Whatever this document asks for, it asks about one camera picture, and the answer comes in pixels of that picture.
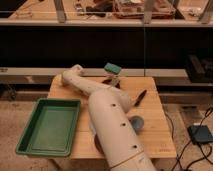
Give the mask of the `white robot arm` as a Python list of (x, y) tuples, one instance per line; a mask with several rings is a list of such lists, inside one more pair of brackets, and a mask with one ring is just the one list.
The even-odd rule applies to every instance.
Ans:
[(62, 82), (81, 90), (110, 171), (156, 171), (126, 114), (132, 107), (123, 90), (82, 77), (76, 64), (62, 73)]

